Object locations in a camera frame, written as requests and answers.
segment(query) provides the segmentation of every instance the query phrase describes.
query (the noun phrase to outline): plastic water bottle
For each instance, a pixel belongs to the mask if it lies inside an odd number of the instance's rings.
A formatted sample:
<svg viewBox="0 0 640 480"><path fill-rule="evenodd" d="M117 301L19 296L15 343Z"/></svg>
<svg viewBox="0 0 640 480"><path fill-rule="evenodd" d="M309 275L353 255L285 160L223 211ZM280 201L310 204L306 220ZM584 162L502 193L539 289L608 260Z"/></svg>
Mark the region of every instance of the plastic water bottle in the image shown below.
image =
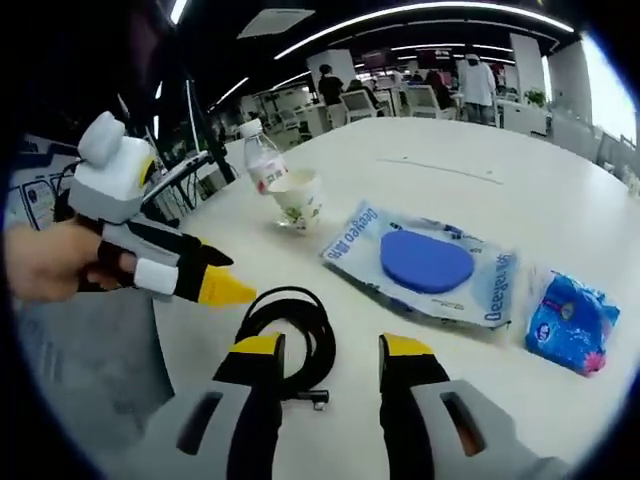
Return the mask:
<svg viewBox="0 0 640 480"><path fill-rule="evenodd" d="M249 176L261 195L267 187L287 172L287 167L278 147L262 131L259 119L240 126L244 141L244 163Z"/></svg>

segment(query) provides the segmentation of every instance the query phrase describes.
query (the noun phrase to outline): tissue pack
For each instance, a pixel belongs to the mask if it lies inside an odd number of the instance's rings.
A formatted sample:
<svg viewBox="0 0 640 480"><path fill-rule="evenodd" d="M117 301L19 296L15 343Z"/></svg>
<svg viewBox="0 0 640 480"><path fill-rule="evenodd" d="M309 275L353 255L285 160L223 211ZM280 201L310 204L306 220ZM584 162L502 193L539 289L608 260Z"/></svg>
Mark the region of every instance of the tissue pack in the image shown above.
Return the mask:
<svg viewBox="0 0 640 480"><path fill-rule="evenodd" d="M552 272L525 337L527 350L584 376L606 363L605 344L620 310L603 292Z"/></svg>

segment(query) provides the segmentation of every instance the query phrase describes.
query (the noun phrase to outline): potted plant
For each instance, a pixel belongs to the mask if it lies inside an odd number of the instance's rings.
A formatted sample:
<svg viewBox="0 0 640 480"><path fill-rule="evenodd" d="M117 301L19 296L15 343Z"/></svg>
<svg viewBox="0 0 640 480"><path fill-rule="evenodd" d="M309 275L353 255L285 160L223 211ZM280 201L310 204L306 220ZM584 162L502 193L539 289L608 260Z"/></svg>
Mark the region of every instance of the potted plant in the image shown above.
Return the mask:
<svg viewBox="0 0 640 480"><path fill-rule="evenodd" d="M524 98L527 100L529 105L536 105L540 108L544 108L546 102L544 92L541 92L537 89L531 89L524 94Z"/></svg>

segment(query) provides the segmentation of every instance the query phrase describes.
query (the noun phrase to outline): window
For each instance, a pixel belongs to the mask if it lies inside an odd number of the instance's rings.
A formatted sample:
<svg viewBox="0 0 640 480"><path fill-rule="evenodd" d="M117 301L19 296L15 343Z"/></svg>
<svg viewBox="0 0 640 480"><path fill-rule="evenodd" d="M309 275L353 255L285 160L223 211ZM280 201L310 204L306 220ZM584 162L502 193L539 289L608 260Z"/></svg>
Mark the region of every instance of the window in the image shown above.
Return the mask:
<svg viewBox="0 0 640 480"><path fill-rule="evenodd" d="M604 52L589 35L582 40L591 86L593 124L615 138L636 143L635 107L628 90Z"/></svg>

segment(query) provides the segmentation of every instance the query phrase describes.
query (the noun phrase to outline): plastic packaging bag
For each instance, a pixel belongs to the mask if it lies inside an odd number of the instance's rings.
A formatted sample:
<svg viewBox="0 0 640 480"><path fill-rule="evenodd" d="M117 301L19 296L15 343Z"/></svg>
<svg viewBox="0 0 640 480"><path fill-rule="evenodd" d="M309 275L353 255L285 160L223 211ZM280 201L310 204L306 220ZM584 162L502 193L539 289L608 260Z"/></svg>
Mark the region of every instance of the plastic packaging bag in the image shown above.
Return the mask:
<svg viewBox="0 0 640 480"><path fill-rule="evenodd" d="M530 294L544 294L531 316L527 350L587 377L601 370L620 310L603 292L567 275L549 271L534 277Z"/></svg>
<svg viewBox="0 0 640 480"><path fill-rule="evenodd" d="M464 248L474 259L473 275L455 289L417 293L391 280L380 263L382 237L408 230ZM443 323L497 329L511 322L511 297L518 267L514 251L482 241L453 225L393 213L361 202L344 230L322 252L322 259L407 312Z"/></svg>

